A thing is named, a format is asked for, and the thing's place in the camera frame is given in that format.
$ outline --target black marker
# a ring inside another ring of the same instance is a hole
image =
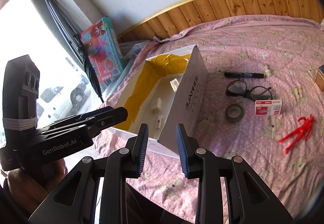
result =
[[[228,78],[240,77],[240,78],[264,79],[263,73],[224,72],[224,76]]]

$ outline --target yellow box lining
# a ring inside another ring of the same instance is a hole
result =
[[[141,105],[146,100],[155,84],[163,77],[184,73],[191,54],[184,56],[159,55],[146,61],[139,75],[132,95],[127,99],[124,108],[128,111],[126,121],[115,125],[116,128],[128,131],[135,121]]]

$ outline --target cardboard box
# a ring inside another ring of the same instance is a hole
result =
[[[319,67],[315,82],[320,88],[320,90],[324,91],[324,65]]]
[[[101,21],[82,32],[81,37],[99,82],[123,72],[125,62],[109,17],[103,17]]]
[[[276,116],[280,115],[282,107],[281,100],[257,100],[254,105],[254,115]]]
[[[177,79],[174,92],[170,81]],[[115,107],[123,106],[128,118],[111,130],[128,139],[137,135],[141,123],[149,126],[147,149],[178,157],[176,125],[183,123],[189,136],[193,135],[205,90],[207,69],[196,45],[148,58],[131,77]],[[153,113],[154,100],[162,100],[161,110]],[[158,133],[158,117],[164,120]]]

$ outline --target human hand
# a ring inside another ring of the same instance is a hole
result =
[[[15,201],[30,213],[36,210],[67,174],[64,159],[57,160],[52,165],[54,167],[54,177],[46,183],[45,188],[27,175],[21,168],[8,173],[10,193]]]

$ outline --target pink bedsheet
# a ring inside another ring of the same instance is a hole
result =
[[[106,105],[116,104],[145,58],[197,44],[209,76],[194,137],[218,156],[241,155],[296,216],[324,178],[324,94],[314,83],[324,59],[322,29],[311,20],[269,15],[237,16],[189,28],[172,41],[148,43]],[[250,88],[271,87],[275,98],[282,100],[281,115],[256,117],[253,101],[226,96],[226,87],[234,79],[224,78],[224,71],[263,72],[264,80],[246,78],[245,82]],[[241,104],[245,111],[235,124],[224,116],[231,103]],[[310,137],[284,154],[293,139],[277,140],[301,125],[299,117],[310,114],[317,121]],[[95,147],[103,156],[124,145],[109,130],[95,138]],[[141,177],[127,181],[162,208],[194,222],[198,182],[184,178],[178,159],[148,151]],[[223,198],[226,222],[225,191]]]

